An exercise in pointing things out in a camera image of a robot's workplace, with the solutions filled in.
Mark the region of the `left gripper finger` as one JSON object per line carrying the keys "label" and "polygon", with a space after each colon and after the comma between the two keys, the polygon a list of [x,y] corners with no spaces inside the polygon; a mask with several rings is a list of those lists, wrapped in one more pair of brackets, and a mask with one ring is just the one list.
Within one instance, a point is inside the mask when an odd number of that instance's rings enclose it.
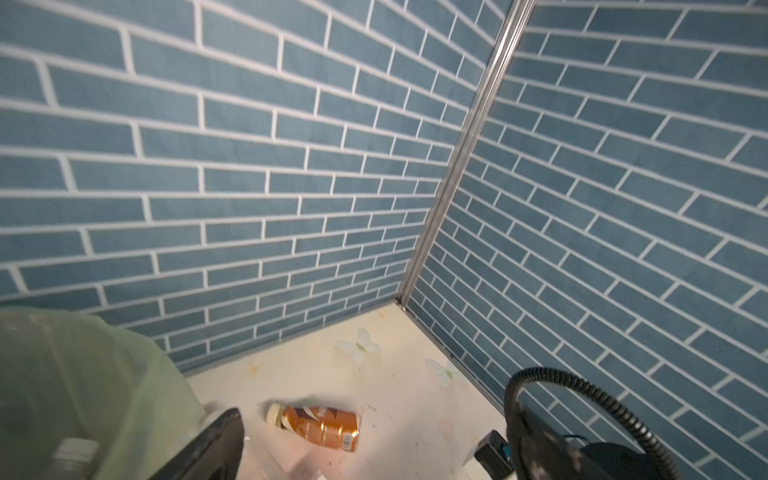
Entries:
{"label": "left gripper finger", "polygon": [[161,467],[151,480],[235,480],[245,429],[238,408],[229,408]]}

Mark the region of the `brown cafe bottle white swirl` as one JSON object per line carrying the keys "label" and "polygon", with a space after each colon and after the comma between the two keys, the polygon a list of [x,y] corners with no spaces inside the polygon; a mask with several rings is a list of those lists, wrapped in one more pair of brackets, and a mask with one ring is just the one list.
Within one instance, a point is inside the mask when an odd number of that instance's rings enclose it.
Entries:
{"label": "brown cafe bottle white swirl", "polygon": [[361,417],[356,412],[328,406],[296,406],[272,403],[266,422],[295,433],[308,442],[333,450],[355,452]]}

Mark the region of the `square tea bottle white cap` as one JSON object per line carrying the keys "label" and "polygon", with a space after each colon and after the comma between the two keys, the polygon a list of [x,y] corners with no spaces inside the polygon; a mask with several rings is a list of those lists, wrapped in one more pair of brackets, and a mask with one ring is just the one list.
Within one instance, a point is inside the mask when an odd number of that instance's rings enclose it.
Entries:
{"label": "square tea bottle white cap", "polygon": [[99,443],[84,438],[63,439],[51,456],[45,475],[49,480],[87,480],[91,477]]}

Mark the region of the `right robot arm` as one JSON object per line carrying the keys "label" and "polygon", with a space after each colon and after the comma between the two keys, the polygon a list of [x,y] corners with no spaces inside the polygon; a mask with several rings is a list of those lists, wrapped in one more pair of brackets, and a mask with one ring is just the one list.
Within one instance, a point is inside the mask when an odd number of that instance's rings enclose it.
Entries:
{"label": "right robot arm", "polygon": [[[569,444],[519,400],[526,386],[550,383],[592,401],[643,450],[598,442]],[[503,400],[507,443],[519,479],[679,479],[679,469],[662,442],[615,397],[586,379],[551,367],[530,367],[509,380]]]}

